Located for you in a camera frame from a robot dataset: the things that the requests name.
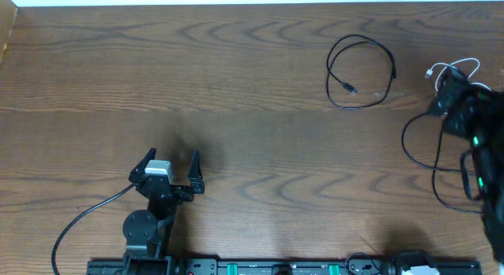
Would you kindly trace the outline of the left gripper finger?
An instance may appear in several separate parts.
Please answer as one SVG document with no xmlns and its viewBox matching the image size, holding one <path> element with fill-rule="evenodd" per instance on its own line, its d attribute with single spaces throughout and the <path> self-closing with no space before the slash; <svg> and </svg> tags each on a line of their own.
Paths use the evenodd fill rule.
<svg viewBox="0 0 504 275">
<path fill-rule="evenodd" d="M 193 154 L 187 178 L 190 181 L 191 190 L 194 194 L 203 194 L 205 192 L 205 181 L 200 167 L 199 151 L 195 151 Z"/>
<path fill-rule="evenodd" d="M 145 157 L 132 169 L 128 177 L 131 183 L 140 183 L 145 179 L 146 167 L 149 161 L 155 159 L 156 152 L 155 148 L 150 148 Z"/>
</svg>

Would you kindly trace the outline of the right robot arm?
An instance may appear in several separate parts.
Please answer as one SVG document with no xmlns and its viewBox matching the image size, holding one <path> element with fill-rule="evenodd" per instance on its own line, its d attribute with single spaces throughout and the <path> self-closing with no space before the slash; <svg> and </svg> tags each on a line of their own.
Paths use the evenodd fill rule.
<svg viewBox="0 0 504 275">
<path fill-rule="evenodd" d="M 468 200 L 482 203 L 478 212 L 494 259 L 503 271 L 503 93 L 469 81 L 459 68 L 447 65 L 428 111 L 441 117 L 438 144 L 447 133 L 465 139 L 470 148 L 461 154 L 460 168 Z"/>
</svg>

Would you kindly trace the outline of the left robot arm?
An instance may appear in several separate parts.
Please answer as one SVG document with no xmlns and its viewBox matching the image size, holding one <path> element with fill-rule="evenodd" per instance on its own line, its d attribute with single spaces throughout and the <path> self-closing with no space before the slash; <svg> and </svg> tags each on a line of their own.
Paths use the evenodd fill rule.
<svg viewBox="0 0 504 275">
<path fill-rule="evenodd" d="M 205 192 L 200 153 L 195 151 L 187 178 L 189 185 L 173 183 L 172 163 L 157 160 L 151 148 L 130 172 L 128 180 L 148 200 L 147 208 L 130 213 L 123 223 L 126 251 L 123 274 L 185 274 L 182 259 L 169 255 L 177 208 Z"/>
</svg>

